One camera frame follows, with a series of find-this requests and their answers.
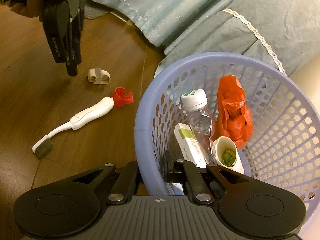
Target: bottle cap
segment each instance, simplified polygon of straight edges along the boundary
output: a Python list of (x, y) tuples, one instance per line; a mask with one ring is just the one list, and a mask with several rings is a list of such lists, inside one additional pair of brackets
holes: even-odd
[(203, 89), (196, 89), (183, 94), (181, 101), (186, 111), (195, 111), (208, 104), (207, 96)]

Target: laundry basket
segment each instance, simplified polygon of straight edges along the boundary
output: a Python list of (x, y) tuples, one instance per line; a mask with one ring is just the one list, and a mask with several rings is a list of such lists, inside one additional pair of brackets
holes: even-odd
[(204, 89), (217, 118), (217, 90), (225, 75), (239, 79), (252, 111), (254, 134), (238, 150), (245, 175), (299, 196), (308, 219), (320, 198), (319, 115), (288, 77), (259, 60), (233, 53), (186, 57), (163, 70), (149, 85), (138, 108), (134, 135), (148, 192), (171, 194), (163, 179), (163, 154), (175, 125), (187, 121), (180, 96)]

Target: toothbrush handle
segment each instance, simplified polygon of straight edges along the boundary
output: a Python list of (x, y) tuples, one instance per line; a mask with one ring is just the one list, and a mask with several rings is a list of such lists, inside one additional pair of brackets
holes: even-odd
[(101, 99), (98, 103), (96, 103), (94, 106), (91, 106), (87, 109), (82, 110), (81, 112), (75, 114), (73, 117), (70, 119), (71, 124), (75, 124), (76, 122), (79, 122), (85, 115), (88, 113), (98, 110), (99, 108), (105, 108), (105, 107), (113, 107), (113, 99), (109, 97), (105, 97)]
[(86, 123), (107, 114), (112, 108), (113, 108), (113, 101), (112, 101), (112, 104), (110, 104), (108, 106), (101, 107), (101, 108), (98, 108), (96, 110), (89, 112), (83, 118), (81, 118), (78, 122), (72, 123), (71, 128), (73, 130), (77, 130), (77, 129), (81, 128), (82, 126), (84, 126)]
[(59, 127), (57, 127), (56, 129), (54, 129), (53, 131), (51, 131), (50, 133), (48, 133), (47, 136), (48, 136), (48, 138), (51, 138), (52, 136), (54, 136), (58, 132), (69, 130), (71, 128), (72, 128), (72, 124), (70, 122), (66, 122), (66, 123), (60, 125)]

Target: toothbrush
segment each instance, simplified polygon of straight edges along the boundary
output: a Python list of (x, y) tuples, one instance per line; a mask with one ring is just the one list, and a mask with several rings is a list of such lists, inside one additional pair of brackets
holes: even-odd
[(58, 132), (62, 132), (65, 130), (77, 130), (81, 128), (86, 123), (107, 114), (113, 108), (113, 105), (113, 98), (105, 97), (101, 99), (100, 102), (96, 103), (94, 106), (84, 109), (78, 114), (71, 117), (69, 122), (62, 124), (61, 126), (51, 131), (49, 134), (43, 136), (32, 147), (32, 151), (38, 156), (39, 159), (42, 158), (52, 149), (52, 143), (49, 140), (52, 136), (54, 136)]

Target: lace trim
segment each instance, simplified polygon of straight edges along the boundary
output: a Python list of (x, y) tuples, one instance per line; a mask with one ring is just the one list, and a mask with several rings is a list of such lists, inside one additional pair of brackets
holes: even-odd
[(229, 14), (233, 14), (234, 17), (240, 19), (244, 24), (247, 25), (247, 27), (249, 28), (250, 31), (252, 31), (254, 33), (254, 35), (257, 37), (257, 39), (259, 39), (262, 43), (262, 45), (267, 49), (269, 55), (271, 57), (273, 57), (273, 61), (276, 63), (276, 65), (278, 66), (279, 71), (285, 75), (285, 69), (282, 67), (282, 63), (281, 61), (278, 59), (277, 54), (273, 52), (273, 50), (271, 49), (271, 46), (266, 42), (266, 40), (264, 39), (264, 37), (262, 37), (260, 35), (260, 33), (258, 32), (258, 30), (256, 28), (254, 28), (251, 24), (251, 22), (247, 21), (244, 16), (240, 15), (237, 13), (237, 11), (233, 11), (231, 9), (225, 8), (223, 10), (224, 12), (227, 12)]

